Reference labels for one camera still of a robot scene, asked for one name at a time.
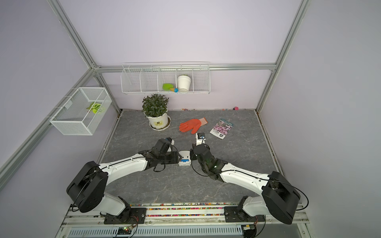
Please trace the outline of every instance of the metal rail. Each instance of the metal rail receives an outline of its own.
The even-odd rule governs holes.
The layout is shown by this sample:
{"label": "metal rail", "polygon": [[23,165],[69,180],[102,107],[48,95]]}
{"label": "metal rail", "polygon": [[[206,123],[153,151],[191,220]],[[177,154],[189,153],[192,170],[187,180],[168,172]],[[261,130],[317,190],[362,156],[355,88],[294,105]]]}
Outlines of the metal rail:
{"label": "metal rail", "polygon": [[264,103],[266,102],[267,97],[269,96],[269,93],[271,91],[272,86],[275,83],[275,80],[279,74],[279,70],[281,69],[283,62],[287,56],[287,53],[291,47],[291,44],[296,36],[296,33],[298,32],[299,26],[303,20],[303,17],[307,11],[307,8],[309,4],[311,3],[311,0],[302,0],[302,2],[299,5],[299,9],[295,15],[294,21],[292,22],[291,28],[288,31],[287,37],[285,42],[283,43],[282,49],[278,55],[277,61],[275,62],[276,68],[274,71],[270,74],[270,78],[263,90],[263,93],[261,95],[261,98],[259,99],[258,105],[257,105],[257,112],[260,113]]}
{"label": "metal rail", "polygon": [[118,125],[119,125],[119,122],[120,122],[121,117],[123,116],[123,112],[124,112],[124,111],[122,110],[122,112],[120,113],[120,115],[116,118],[116,120],[115,120],[115,122],[114,122],[114,125],[112,126],[112,129],[111,129],[111,131],[110,131],[110,134],[109,134],[109,136],[107,137],[107,140],[106,140],[106,142],[104,143],[103,149],[102,149],[102,151],[101,151],[101,153],[100,153],[100,155],[99,155],[99,157],[98,157],[97,164],[102,163],[102,160],[103,160],[103,158],[104,158],[104,156],[105,156],[105,154],[106,154],[106,152],[107,152],[107,149],[109,148],[110,141],[111,141],[112,137],[113,137],[114,134],[115,134],[115,131],[116,131]]}
{"label": "metal rail", "polygon": [[[144,224],[139,226],[163,226],[163,225],[226,225],[226,224],[249,224],[250,222],[225,222],[224,209],[219,207],[236,206],[236,205],[175,205],[175,206],[143,206],[147,208]],[[175,208],[170,210],[161,210],[163,208]],[[191,208],[186,210],[178,210],[177,208]],[[192,209],[209,207],[210,209]],[[200,216],[173,216],[179,214],[200,214]],[[99,214],[99,211],[90,211],[86,213],[71,212],[70,210],[65,216],[61,227],[110,227],[121,226],[121,224],[104,225],[104,217]],[[293,218],[293,224],[308,224],[309,219],[305,212],[297,211]],[[266,215],[266,224],[281,224],[272,215]]]}
{"label": "metal rail", "polygon": [[270,152],[270,155],[272,157],[272,161],[274,162],[275,168],[277,169],[277,172],[279,172],[281,175],[285,176],[285,174],[283,172],[283,169],[280,166],[279,160],[278,160],[278,158],[277,158],[277,156],[275,154],[274,148],[272,147],[272,144],[271,144],[271,141],[270,141],[270,137],[267,134],[266,128],[262,124],[261,117],[260,117],[260,115],[258,114],[257,111],[255,111],[255,115],[257,117],[257,121],[259,123],[259,126],[261,127],[261,131],[262,131],[263,137],[264,137],[264,139],[266,141],[267,147],[269,148],[269,152]]}
{"label": "metal rail", "polygon": [[[187,65],[155,65],[155,68],[176,68],[176,67],[198,67],[199,64],[187,64]],[[136,68],[150,68],[151,65],[134,65]],[[276,68],[275,63],[258,63],[258,64],[209,64],[210,70],[274,70]],[[99,66],[94,68],[97,73],[121,73],[123,70],[122,65],[114,66]]]}
{"label": "metal rail", "polygon": [[50,124],[50,118],[53,117],[60,107],[64,105],[67,98],[70,97],[78,87],[85,86],[89,79],[92,77],[93,72],[88,69],[86,73],[78,80],[78,82],[70,89],[69,92],[60,100],[56,107],[43,119],[43,121],[37,126],[37,128],[31,133],[31,135],[23,142],[23,144],[13,153],[8,161],[0,168],[0,191],[6,185],[6,183],[12,178],[16,171],[20,168],[22,163],[44,138],[46,133],[52,127]]}
{"label": "metal rail", "polygon": [[[79,34],[75,30],[73,24],[70,22],[69,17],[66,15],[63,7],[59,3],[58,0],[47,0],[50,4],[51,8],[53,9],[54,13],[57,15],[60,23],[64,26],[66,32],[68,33],[70,39],[72,39],[75,47],[77,48],[79,54],[81,55],[83,61],[86,63],[87,67],[90,68],[93,72],[94,68],[97,67],[94,59],[90,55],[89,51],[86,49],[85,44],[79,37]],[[109,90],[109,87],[107,86],[106,82],[104,81],[102,75],[98,75],[97,73],[94,73],[94,79],[97,81],[100,87],[106,88],[107,92],[109,93],[109,96],[112,101],[112,106],[117,111],[118,115],[120,114],[121,110],[118,106],[118,104],[115,101],[114,96],[112,95],[111,91]]]}

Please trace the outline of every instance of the seed packet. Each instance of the seed packet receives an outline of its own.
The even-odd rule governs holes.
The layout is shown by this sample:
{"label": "seed packet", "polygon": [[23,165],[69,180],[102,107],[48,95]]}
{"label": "seed packet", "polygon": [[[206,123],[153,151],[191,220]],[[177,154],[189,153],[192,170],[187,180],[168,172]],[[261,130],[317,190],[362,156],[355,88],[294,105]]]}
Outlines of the seed packet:
{"label": "seed packet", "polygon": [[217,136],[220,139],[224,139],[228,131],[233,127],[233,124],[226,121],[225,119],[220,119],[217,124],[210,131],[212,135]]}

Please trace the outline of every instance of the wire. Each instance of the wire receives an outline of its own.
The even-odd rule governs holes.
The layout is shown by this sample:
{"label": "wire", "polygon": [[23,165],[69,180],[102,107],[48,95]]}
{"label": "wire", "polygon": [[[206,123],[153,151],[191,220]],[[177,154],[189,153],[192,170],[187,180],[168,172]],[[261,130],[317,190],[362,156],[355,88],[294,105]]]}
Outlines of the wire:
{"label": "wire", "polygon": [[[280,182],[280,181],[274,181],[274,182],[278,182],[278,183],[281,183],[281,184],[287,184],[287,183]],[[294,186],[292,186],[292,185],[290,185],[290,184],[287,184],[287,185],[288,185],[288,186],[291,186],[291,187],[295,188],[296,190],[298,190],[299,192],[303,193],[302,190],[298,189],[297,187],[294,187]],[[307,195],[306,195],[305,193],[303,193],[303,195],[304,195],[304,196],[306,197],[306,199],[307,199],[307,205],[306,205],[305,207],[301,208],[301,209],[297,209],[296,211],[304,210],[304,209],[306,209],[306,208],[308,207],[308,205],[309,205],[309,199],[308,199]]]}
{"label": "wire", "polygon": [[139,218],[137,216],[132,216],[135,218],[135,221],[136,221],[136,230],[135,232],[132,234],[132,236],[130,236],[129,238],[133,237],[135,235],[135,233],[138,231],[138,222],[139,222]]}
{"label": "wire", "polygon": [[202,176],[202,177],[209,177],[209,175],[202,175],[202,174],[199,174],[199,173],[194,169],[194,167],[193,167],[193,160],[190,161],[190,164],[191,164],[191,166],[192,166],[192,169],[193,169],[198,175],[200,175],[200,176]]}
{"label": "wire", "polygon": [[176,146],[174,146],[174,145],[172,145],[172,144],[171,144],[171,146],[173,146],[173,147],[176,149],[176,151],[179,152],[179,150],[176,148]]}
{"label": "wire", "polygon": [[128,160],[138,159],[138,158],[145,158],[145,157],[144,157],[144,156],[141,156],[141,157],[135,157],[135,158],[131,158],[131,159],[127,159],[127,160],[119,161],[119,162],[117,162],[117,163],[107,165],[106,167],[101,168],[101,170],[103,170],[103,169],[105,169],[105,168],[107,168],[107,167],[110,167],[110,166],[112,166],[112,165],[117,165],[117,164],[119,164],[119,163],[126,162],[126,161],[128,161]]}
{"label": "wire", "polygon": [[255,237],[257,237],[257,236],[259,236],[259,234],[261,234],[261,232],[263,231],[265,225],[266,225],[266,215],[264,215],[264,225],[262,227],[262,230]]}
{"label": "wire", "polygon": [[164,168],[162,169],[162,170],[159,170],[159,171],[157,171],[157,170],[155,170],[155,168],[154,168],[154,172],[161,172],[161,171],[163,171],[163,170],[165,170],[165,164],[164,164]]}
{"label": "wire", "polygon": [[72,206],[72,212],[76,212],[76,211],[79,211],[79,208],[77,210],[74,211],[74,206],[75,206],[75,202],[77,201],[79,195],[81,194],[81,192],[84,190],[84,188],[86,187],[86,185],[88,185],[90,183],[91,179],[89,179],[89,181],[87,181],[87,183],[85,183],[85,185],[82,187],[81,191],[78,193],[77,197],[75,198],[74,202],[73,202],[73,206]]}
{"label": "wire", "polygon": [[217,174],[220,174],[220,173],[223,173],[223,172],[227,172],[227,171],[237,171],[237,172],[243,173],[243,174],[245,174],[245,175],[254,177],[254,178],[256,178],[256,179],[259,179],[259,180],[270,181],[270,182],[273,182],[273,183],[274,183],[274,182],[278,182],[278,183],[281,183],[281,184],[286,184],[286,185],[288,185],[288,186],[291,186],[291,187],[295,188],[295,189],[298,190],[299,192],[301,192],[301,193],[306,197],[306,199],[307,199],[307,205],[306,205],[305,207],[301,208],[301,209],[297,209],[296,211],[304,210],[304,209],[306,209],[306,208],[308,207],[308,205],[309,205],[309,199],[308,199],[307,195],[306,195],[302,190],[298,189],[298,188],[295,187],[295,186],[292,186],[291,184],[287,184],[287,183],[285,183],[285,182],[281,182],[281,181],[275,181],[275,180],[269,180],[269,179],[259,178],[259,177],[256,177],[256,176],[254,176],[254,175],[251,175],[251,174],[248,174],[248,173],[239,171],[239,170],[234,170],[234,169],[224,170],[224,171],[221,171],[221,172],[216,173],[216,174],[211,174],[211,175],[207,175],[207,176],[205,176],[205,175],[199,174],[199,173],[194,169],[192,162],[191,162],[191,165],[192,165],[192,169],[193,169],[198,175],[203,176],[203,177],[209,177],[209,176],[217,175]]}

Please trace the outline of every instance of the metal vent grille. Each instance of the metal vent grille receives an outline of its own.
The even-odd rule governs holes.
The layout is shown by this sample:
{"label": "metal vent grille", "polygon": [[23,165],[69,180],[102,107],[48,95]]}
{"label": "metal vent grille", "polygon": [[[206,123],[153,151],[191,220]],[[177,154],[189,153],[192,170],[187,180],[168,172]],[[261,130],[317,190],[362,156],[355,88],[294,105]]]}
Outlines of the metal vent grille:
{"label": "metal vent grille", "polygon": [[[72,228],[68,238],[128,237],[117,235],[119,227],[78,227]],[[138,227],[135,236],[205,236],[242,235],[240,225],[192,225],[192,226],[144,226]]]}
{"label": "metal vent grille", "polygon": [[136,236],[242,235],[240,225],[139,227]]}
{"label": "metal vent grille", "polygon": [[68,238],[116,237],[119,227],[76,227],[71,228]]}

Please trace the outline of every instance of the light purple wall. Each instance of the light purple wall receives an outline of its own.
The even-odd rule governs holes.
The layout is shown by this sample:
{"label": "light purple wall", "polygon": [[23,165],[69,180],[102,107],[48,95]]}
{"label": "light purple wall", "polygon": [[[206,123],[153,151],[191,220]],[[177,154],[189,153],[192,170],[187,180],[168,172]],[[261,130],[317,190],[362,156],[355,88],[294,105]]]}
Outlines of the light purple wall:
{"label": "light purple wall", "polygon": [[261,112],[317,238],[380,237],[380,12],[312,1]]}
{"label": "light purple wall", "polygon": [[46,0],[0,1],[0,166],[87,70]]}
{"label": "light purple wall", "polygon": [[[86,72],[46,0],[0,2],[0,166]],[[52,128],[0,191],[0,237],[54,237],[72,202],[66,187],[97,160],[116,113],[93,136]]]}
{"label": "light purple wall", "polygon": [[61,0],[94,60],[275,62],[300,0]]}
{"label": "light purple wall", "polygon": [[116,119],[109,108],[92,136],[49,130],[0,192],[0,236],[54,237],[72,203],[66,188],[82,166],[97,161]]}
{"label": "light purple wall", "polygon": [[[256,108],[270,76],[269,70],[212,71],[210,94],[171,94],[172,109],[232,109]],[[123,109],[142,109],[146,95],[125,95],[120,85],[120,73],[104,73],[113,96]]]}

